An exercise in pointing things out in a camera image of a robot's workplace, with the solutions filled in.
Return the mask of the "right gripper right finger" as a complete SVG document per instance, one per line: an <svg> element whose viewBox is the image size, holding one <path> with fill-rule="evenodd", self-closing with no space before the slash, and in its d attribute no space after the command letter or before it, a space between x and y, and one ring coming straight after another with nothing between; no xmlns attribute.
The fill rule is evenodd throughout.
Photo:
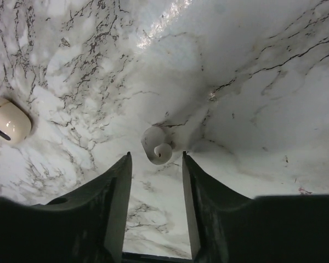
<svg viewBox="0 0 329 263"><path fill-rule="evenodd" d="M183 155L194 262L329 262L329 195L247 198Z"/></svg>

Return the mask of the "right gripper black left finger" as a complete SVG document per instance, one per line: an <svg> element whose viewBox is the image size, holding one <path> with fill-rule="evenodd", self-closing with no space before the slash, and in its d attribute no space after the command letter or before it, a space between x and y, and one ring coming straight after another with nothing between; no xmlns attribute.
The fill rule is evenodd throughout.
<svg viewBox="0 0 329 263"><path fill-rule="evenodd" d="M0 197L0 262L121 262L132 156L42 205Z"/></svg>

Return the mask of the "white earbud pair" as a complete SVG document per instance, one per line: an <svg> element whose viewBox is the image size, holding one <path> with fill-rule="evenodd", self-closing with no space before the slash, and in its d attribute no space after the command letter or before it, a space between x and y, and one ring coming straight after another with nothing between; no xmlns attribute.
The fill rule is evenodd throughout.
<svg viewBox="0 0 329 263"><path fill-rule="evenodd" d="M159 126L151 126L144 131L141 145L148 160L154 165L167 163L175 147L172 138Z"/></svg>

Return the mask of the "beige earbud charging case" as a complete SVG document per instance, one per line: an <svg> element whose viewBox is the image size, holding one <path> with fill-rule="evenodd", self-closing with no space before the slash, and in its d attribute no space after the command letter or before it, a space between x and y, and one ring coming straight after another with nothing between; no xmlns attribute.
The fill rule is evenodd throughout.
<svg viewBox="0 0 329 263"><path fill-rule="evenodd" d="M0 98L0 140L18 145L29 136L31 129L28 115L11 101Z"/></svg>

